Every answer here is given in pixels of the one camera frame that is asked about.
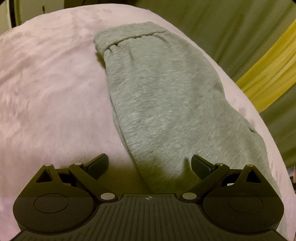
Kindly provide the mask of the grey sweatpants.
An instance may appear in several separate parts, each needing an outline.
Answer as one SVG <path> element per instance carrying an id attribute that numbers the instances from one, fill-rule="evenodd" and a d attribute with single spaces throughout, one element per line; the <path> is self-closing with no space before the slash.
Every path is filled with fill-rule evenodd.
<path id="1" fill-rule="evenodd" d="M 233 169 L 254 164 L 275 191 L 263 138 L 226 100 L 207 58 L 152 22 L 98 32 L 113 121 L 124 147 L 154 193 L 183 194 L 200 179 L 198 154 Z"/>

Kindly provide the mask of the pink fleece bed blanket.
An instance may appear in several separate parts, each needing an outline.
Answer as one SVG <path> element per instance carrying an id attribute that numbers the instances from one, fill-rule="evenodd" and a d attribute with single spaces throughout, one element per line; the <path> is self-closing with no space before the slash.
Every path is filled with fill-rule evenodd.
<path id="1" fill-rule="evenodd" d="M 19 233 L 13 203 L 44 164 L 65 168 L 106 153 L 101 184 L 149 192 L 114 126 L 93 44 L 101 30 L 142 22 L 184 36 L 157 14 L 122 4 L 63 9 L 1 35 L 1 240 Z"/>

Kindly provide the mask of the yellow curtain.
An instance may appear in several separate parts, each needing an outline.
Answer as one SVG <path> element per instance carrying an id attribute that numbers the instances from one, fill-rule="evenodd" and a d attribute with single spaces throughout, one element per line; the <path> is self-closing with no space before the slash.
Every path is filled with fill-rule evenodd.
<path id="1" fill-rule="evenodd" d="M 295 22 L 273 46 L 236 81 L 261 113 L 295 84 Z"/>

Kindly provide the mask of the green curtain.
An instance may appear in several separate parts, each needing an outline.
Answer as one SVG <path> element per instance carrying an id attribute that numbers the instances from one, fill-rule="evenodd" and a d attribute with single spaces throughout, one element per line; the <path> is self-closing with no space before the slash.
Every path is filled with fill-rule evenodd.
<path id="1" fill-rule="evenodd" d="M 135 1 L 206 51 L 236 83 L 295 22 L 295 1 Z M 295 165 L 295 84 L 260 113 L 287 167 Z"/>

